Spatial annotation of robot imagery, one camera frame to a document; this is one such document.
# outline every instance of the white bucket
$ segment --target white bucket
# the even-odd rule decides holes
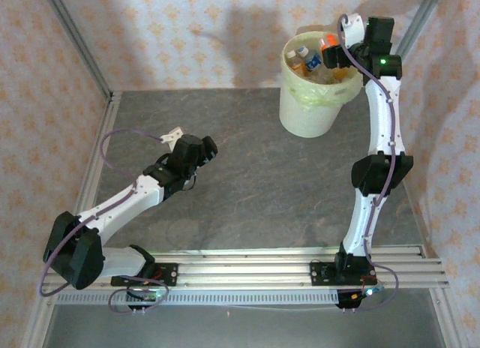
[[[325,134],[337,118],[341,107],[351,101],[362,88],[362,75],[351,67],[342,83],[323,85],[297,76],[288,67],[285,54],[306,46],[319,49],[320,38],[328,33],[309,31],[289,40],[281,53],[280,121],[290,133],[303,138]]]

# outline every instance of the patterned wallpaper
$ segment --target patterned wallpaper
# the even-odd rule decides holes
[[[65,0],[113,90],[279,86],[298,29],[389,15],[394,42],[420,0]]]
[[[440,0],[404,64],[407,187],[480,347],[480,0]]]
[[[0,347],[18,347],[105,102],[46,0],[0,0],[0,11]]]

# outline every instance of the gray floor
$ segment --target gray floor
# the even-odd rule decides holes
[[[378,304],[382,292],[362,303]],[[160,306],[145,316],[116,316],[107,306],[56,306],[45,348],[441,348],[427,289],[401,289],[387,306],[363,313],[246,307]]]
[[[177,193],[116,233],[107,245],[147,251],[338,246],[350,225],[355,194],[350,170],[369,143],[365,93],[340,111],[324,136],[302,139],[278,119],[279,90],[127,92],[115,128],[166,134],[176,126],[216,141],[219,155],[199,170],[196,187]],[[107,157],[133,172],[167,147],[130,134],[111,139]],[[99,201],[130,183],[104,168]],[[420,244],[403,185],[377,224],[374,245]]]

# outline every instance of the wall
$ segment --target wall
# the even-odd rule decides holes
[[[114,90],[278,86],[297,29],[389,15],[403,36],[421,0],[65,0]]]
[[[480,0],[440,0],[404,62],[403,138],[414,212],[480,347]]]
[[[0,346],[18,347],[105,102],[46,0],[0,0],[0,11]]]

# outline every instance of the wire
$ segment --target wire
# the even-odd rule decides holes
[[[395,108],[394,108],[394,105],[393,105],[393,99],[392,99],[392,96],[390,95],[390,92],[389,90],[380,82],[379,79],[377,79],[372,73],[370,73],[368,70],[366,70],[365,68],[363,68],[356,60],[355,58],[352,56],[352,54],[349,52],[349,50],[347,49],[347,47],[345,46],[345,41],[344,41],[344,38],[342,37],[341,35],[341,32],[342,32],[342,21],[345,20],[345,23],[348,23],[348,16],[346,14],[342,14],[340,16],[340,18],[338,18],[338,21],[337,21],[337,35],[338,35],[338,40],[340,42],[340,45],[342,47],[342,50],[343,52],[345,53],[345,55],[348,57],[348,59],[352,62],[352,64],[360,71],[362,72],[365,76],[367,76],[368,78],[370,78],[371,80],[373,80],[379,87],[380,89],[382,89],[383,93],[385,94],[385,97],[386,97],[386,101],[388,103],[388,107],[390,108],[390,115],[391,115],[391,136],[390,136],[390,141],[391,142],[394,142],[395,141]],[[391,162],[390,162],[390,169],[388,170],[388,175],[387,175],[387,179],[385,180],[385,184],[383,185],[383,189],[382,191],[380,192],[380,195],[377,197],[377,199],[373,199],[373,204],[372,204],[372,207],[371,207],[371,210],[370,210],[370,215],[368,216],[368,221],[367,221],[367,229],[365,230],[365,235],[364,235],[364,243],[363,243],[363,249],[364,249],[364,252],[365,252],[365,256],[367,257],[367,261],[373,266],[373,267],[377,267],[377,268],[380,268],[380,269],[385,269],[386,271],[390,272],[393,276],[394,276],[394,279],[395,279],[395,288],[394,288],[394,292],[385,300],[383,301],[382,303],[379,303],[378,305],[375,305],[373,307],[366,307],[366,308],[359,308],[358,311],[362,310],[362,311],[371,311],[373,309],[376,309],[376,308],[380,308],[382,306],[385,306],[387,305],[389,302],[392,301],[392,299],[398,294],[398,286],[400,284],[400,281],[398,280],[398,275],[397,273],[389,268],[389,267],[385,267],[384,265],[380,265],[380,264],[377,264],[375,262],[372,261],[371,257],[370,257],[370,254],[368,253],[368,246],[367,246],[367,242],[368,242],[368,233],[370,232],[370,229],[371,229],[371,226],[372,226],[372,222],[374,220],[374,214],[375,214],[375,209],[380,205],[380,203],[382,202],[382,199],[385,197],[386,195],[386,191],[389,189],[389,186],[390,186],[390,183],[392,182],[392,177],[393,177],[393,173],[394,173],[394,170],[395,170],[395,160],[396,160],[396,157],[395,157],[395,145],[394,144],[391,144],[390,145],[390,149],[391,149]]]
[[[146,133],[144,132],[143,130],[139,130],[139,129],[134,129],[134,128],[123,128],[123,129],[117,129],[117,130],[112,130],[111,132],[105,134],[105,136],[103,136],[102,140],[100,141],[100,156],[102,157],[103,161],[105,162],[105,164],[113,169],[113,170],[116,170],[120,173],[122,173],[124,176],[126,177],[132,177],[134,176],[133,173],[130,173],[130,172],[127,172],[127,171],[124,171],[123,169],[121,168],[118,168],[117,166],[114,166],[113,164],[111,164],[110,162],[108,162],[108,160],[106,159],[105,157],[105,153],[104,153],[104,143],[105,141],[107,140],[108,137],[111,137],[113,134],[119,134],[119,133],[124,133],[124,132],[132,132],[132,133],[135,133],[135,134],[140,134],[140,135],[143,135],[145,137],[149,137],[149,138],[152,138],[154,140],[158,140],[160,142],[162,142],[163,140],[160,138],[160,137],[157,137],[153,134],[150,134],[150,133]],[[95,215],[92,215],[90,217],[87,217],[83,222],[77,224],[75,226],[75,228],[73,228],[71,230],[71,232],[69,232],[61,241],[60,243],[58,243],[58,245],[56,246],[56,248],[53,250],[53,252],[49,255],[49,258],[46,260],[45,262],[45,265],[43,266],[43,270],[42,270],[42,273],[41,273],[41,276],[40,276],[40,280],[38,281],[37,283],[37,294],[39,296],[42,296],[42,297],[50,297],[50,296],[53,296],[55,295],[56,293],[59,293],[61,292],[63,289],[65,289],[69,283],[65,283],[63,285],[61,285],[60,287],[54,289],[53,291],[51,292],[44,292],[42,290],[42,286],[44,285],[44,282],[45,282],[45,277],[47,276],[47,273],[48,273],[48,270],[51,268],[52,264],[53,264],[53,261],[55,260],[55,258],[59,255],[60,251],[62,250],[62,248],[70,241],[70,239],[72,239],[76,234],[77,232],[79,232],[84,226],[86,226],[88,223],[90,223],[91,221],[95,220],[95,219],[98,219],[101,215],[104,215],[105,213],[111,211],[112,209],[114,209],[115,207],[118,207],[120,206],[122,203],[124,203],[126,200],[128,200],[137,190],[137,185],[138,185],[138,182],[137,180],[133,181],[133,184],[131,185],[131,189],[129,190],[129,192],[127,194],[125,194],[122,198],[120,198],[119,200],[117,200],[116,202],[108,205],[107,207],[105,207],[104,209],[101,209],[100,211],[98,211]],[[129,279],[129,280],[132,280],[132,281],[139,281],[139,282],[147,282],[147,283],[152,283],[152,284],[157,284],[158,286],[161,286],[163,288],[165,288],[165,293],[162,295],[162,297],[157,301],[155,302],[153,305],[149,306],[148,308],[146,309],[142,309],[143,313],[145,313],[147,310],[149,309],[152,309],[156,306],[158,306],[161,302],[163,302],[165,299],[167,299],[167,296],[169,294],[169,288],[168,286],[159,281],[159,280],[155,280],[155,279],[148,279],[148,278],[140,278],[140,277],[131,277],[131,276],[127,276],[127,275],[124,275],[124,276],[121,276],[122,278],[125,278],[125,279]],[[125,312],[121,312],[119,310],[116,310],[113,308],[112,306],[112,299],[113,299],[113,296],[117,293],[120,293],[120,292],[128,292],[128,293],[135,293],[135,292],[140,292],[140,291],[143,291],[143,292],[146,292],[146,293],[150,293],[150,292],[156,292],[156,290],[152,290],[152,289],[138,289],[138,290],[134,290],[134,289],[130,289],[130,288],[122,288],[122,289],[117,289],[116,291],[114,291],[110,297],[109,297],[109,300],[108,300],[108,306],[110,308],[110,310],[115,313],[115,314],[135,314],[135,310],[133,312],[131,311],[125,311]]]

